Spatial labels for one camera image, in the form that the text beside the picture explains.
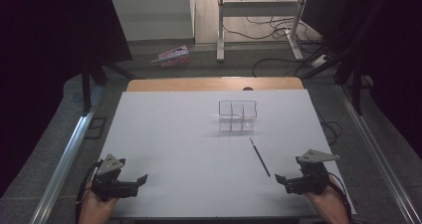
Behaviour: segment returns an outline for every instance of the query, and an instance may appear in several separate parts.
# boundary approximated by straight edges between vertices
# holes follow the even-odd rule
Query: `black pen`
[[[258,149],[257,149],[257,146],[255,146],[255,143],[254,143],[254,141],[253,141],[251,138],[249,138],[249,139],[251,140],[251,143],[252,143],[252,145],[254,146],[255,151],[257,152],[258,157],[260,158],[261,163],[263,164],[265,171],[267,172],[268,176],[270,177],[270,176],[271,176],[271,175],[270,175],[270,172],[268,171],[267,166],[265,165],[264,160],[263,160],[263,158],[261,157],[261,154],[260,154],[260,152],[259,152],[259,151],[258,151]]]

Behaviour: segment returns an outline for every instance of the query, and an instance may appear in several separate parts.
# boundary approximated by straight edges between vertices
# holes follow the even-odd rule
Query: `human hand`
[[[318,215],[328,224],[348,224],[347,213],[344,208],[341,196],[330,186],[327,186],[321,195],[313,192],[305,193]]]
[[[82,199],[83,204],[79,224],[105,224],[111,216],[118,198],[112,198],[107,202],[103,202],[89,189],[90,187],[91,183],[88,183]]]

